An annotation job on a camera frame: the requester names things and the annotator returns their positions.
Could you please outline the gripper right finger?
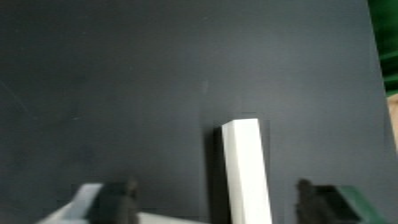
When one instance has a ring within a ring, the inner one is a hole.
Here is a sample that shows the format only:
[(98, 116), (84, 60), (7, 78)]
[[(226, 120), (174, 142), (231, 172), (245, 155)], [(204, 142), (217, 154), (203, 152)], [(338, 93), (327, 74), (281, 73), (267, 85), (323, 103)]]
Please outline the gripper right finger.
[(375, 207), (354, 186), (297, 183), (297, 224), (386, 224)]

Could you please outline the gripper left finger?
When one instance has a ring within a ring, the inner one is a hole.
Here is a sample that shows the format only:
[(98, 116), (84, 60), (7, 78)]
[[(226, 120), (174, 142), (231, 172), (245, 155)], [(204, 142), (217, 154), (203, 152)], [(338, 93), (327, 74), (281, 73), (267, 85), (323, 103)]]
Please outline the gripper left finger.
[(36, 224), (139, 224), (137, 182), (87, 183)]

